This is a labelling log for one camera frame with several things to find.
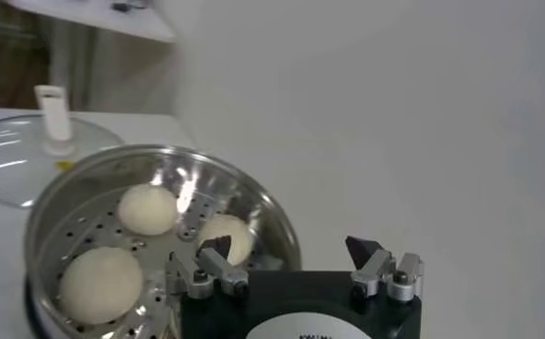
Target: glass lid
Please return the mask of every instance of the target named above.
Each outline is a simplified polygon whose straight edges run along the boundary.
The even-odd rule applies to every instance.
[[[122,145],[119,136],[94,123],[65,122],[65,131],[50,133],[42,115],[0,120],[0,204],[29,208],[76,161]]]

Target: circular label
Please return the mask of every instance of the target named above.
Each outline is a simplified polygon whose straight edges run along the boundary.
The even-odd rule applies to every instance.
[[[246,339],[371,339],[354,325],[327,314],[287,313],[254,327]]]

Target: shelf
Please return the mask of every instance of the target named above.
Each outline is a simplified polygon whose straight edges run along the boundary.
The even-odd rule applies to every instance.
[[[109,29],[154,41],[173,42],[175,34],[153,7],[127,13],[105,0],[7,0],[16,8],[44,16]]]

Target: screw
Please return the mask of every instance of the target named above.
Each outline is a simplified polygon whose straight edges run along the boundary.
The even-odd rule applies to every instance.
[[[360,285],[353,286],[352,295],[356,300],[366,299],[366,287]]]
[[[202,269],[195,270],[195,272],[192,273],[192,280],[195,283],[201,283],[207,280],[207,273]]]
[[[241,281],[234,285],[234,296],[238,298],[245,298],[248,296],[249,288],[248,284]]]
[[[393,282],[396,284],[407,285],[410,283],[410,277],[403,271],[396,271],[393,275]]]

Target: black device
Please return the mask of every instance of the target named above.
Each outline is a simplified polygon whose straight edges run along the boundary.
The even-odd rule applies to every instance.
[[[346,239],[353,272],[244,271],[206,241],[193,263],[170,255],[168,289],[184,339],[419,339],[423,262],[399,265],[375,241]]]

